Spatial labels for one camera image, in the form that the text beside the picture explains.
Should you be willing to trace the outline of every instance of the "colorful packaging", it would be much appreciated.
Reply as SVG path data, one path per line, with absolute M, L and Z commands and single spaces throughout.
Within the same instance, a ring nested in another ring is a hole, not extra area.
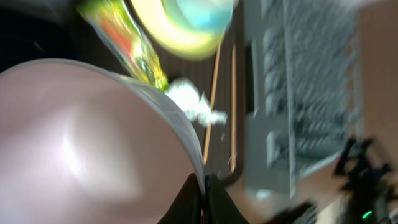
M 124 0 L 93 0 L 78 8 L 132 77 L 164 91 L 167 77 L 152 44 L 131 17 Z

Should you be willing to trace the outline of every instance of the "dish rack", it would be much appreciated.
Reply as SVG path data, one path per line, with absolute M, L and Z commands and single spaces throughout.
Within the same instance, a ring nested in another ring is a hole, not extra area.
M 293 195 L 361 134 L 356 13 L 332 0 L 245 1 L 244 10 L 253 83 L 245 184 Z

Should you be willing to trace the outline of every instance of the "wooden stick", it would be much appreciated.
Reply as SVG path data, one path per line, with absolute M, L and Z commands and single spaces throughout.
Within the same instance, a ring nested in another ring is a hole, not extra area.
M 211 82 L 211 91 L 210 91 L 211 109 L 213 109 L 214 102 L 215 102 L 215 99 L 216 99 L 216 88 L 217 88 L 217 78 L 218 78 L 218 62 L 220 61 L 220 48 L 221 48 L 221 44 L 217 48 L 216 60 L 214 62 L 213 81 Z M 206 165 L 207 157 L 209 155 L 210 134 L 211 134 L 211 124 L 209 124 L 209 126 L 207 127 L 207 131 L 206 131 L 205 148 L 203 150 L 203 163 L 204 163 L 204 165 Z
M 236 45 L 232 49 L 232 77 L 231 77 L 231 173 L 236 167 Z

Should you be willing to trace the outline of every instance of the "white tissue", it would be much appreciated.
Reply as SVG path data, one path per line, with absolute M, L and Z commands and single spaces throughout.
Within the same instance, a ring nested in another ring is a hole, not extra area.
M 186 78 L 173 81 L 165 94 L 174 101 L 191 122 L 197 120 L 205 127 L 209 124 L 226 123 L 227 114 L 222 111 L 212 111 L 205 94 L 199 97 L 198 89 Z

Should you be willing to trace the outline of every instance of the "green light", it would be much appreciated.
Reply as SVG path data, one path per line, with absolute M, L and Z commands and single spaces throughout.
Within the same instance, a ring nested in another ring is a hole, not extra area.
M 372 214 L 372 211 L 368 211 L 365 213 L 365 215 L 362 216 L 362 219 L 365 219 L 368 215 Z

